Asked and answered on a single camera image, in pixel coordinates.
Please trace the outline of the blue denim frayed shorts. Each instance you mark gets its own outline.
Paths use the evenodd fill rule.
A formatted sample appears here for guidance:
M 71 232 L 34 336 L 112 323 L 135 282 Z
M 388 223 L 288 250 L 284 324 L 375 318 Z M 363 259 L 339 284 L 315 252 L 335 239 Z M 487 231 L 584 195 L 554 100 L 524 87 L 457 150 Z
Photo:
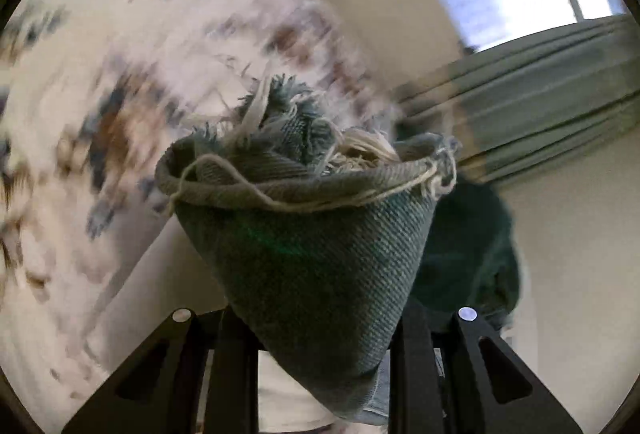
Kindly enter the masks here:
M 264 79 L 214 126 L 174 142 L 155 181 L 232 310 L 332 414 L 373 397 L 416 279 L 456 142 L 393 142 L 326 96 Z

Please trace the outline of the dark green fleece blanket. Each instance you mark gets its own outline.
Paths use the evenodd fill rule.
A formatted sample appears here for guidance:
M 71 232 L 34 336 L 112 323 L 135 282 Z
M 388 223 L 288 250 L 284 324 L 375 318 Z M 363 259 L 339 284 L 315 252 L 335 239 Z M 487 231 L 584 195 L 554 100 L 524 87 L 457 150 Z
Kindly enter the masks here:
M 496 191 L 459 174 L 436 204 L 411 290 L 432 330 L 445 330 L 464 306 L 502 329 L 521 290 L 512 232 L 511 215 Z

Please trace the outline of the right green curtain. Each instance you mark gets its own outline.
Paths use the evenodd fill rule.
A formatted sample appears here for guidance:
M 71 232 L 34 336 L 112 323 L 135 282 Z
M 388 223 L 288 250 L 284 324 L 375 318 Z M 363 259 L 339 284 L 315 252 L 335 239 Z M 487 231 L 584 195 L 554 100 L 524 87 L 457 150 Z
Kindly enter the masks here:
M 395 90 L 401 134 L 460 142 L 458 169 L 504 184 L 639 124 L 639 25 L 609 16 L 517 38 Z

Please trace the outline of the floral bed sheet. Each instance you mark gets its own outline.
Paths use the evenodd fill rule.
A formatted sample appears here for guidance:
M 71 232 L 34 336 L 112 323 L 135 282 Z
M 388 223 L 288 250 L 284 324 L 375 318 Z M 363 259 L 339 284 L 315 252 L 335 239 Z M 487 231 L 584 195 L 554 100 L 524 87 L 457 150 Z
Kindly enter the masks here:
M 322 0 L 23 0 L 1 35 L 1 367 L 57 433 L 171 312 L 224 307 L 154 171 L 266 72 L 390 105 Z

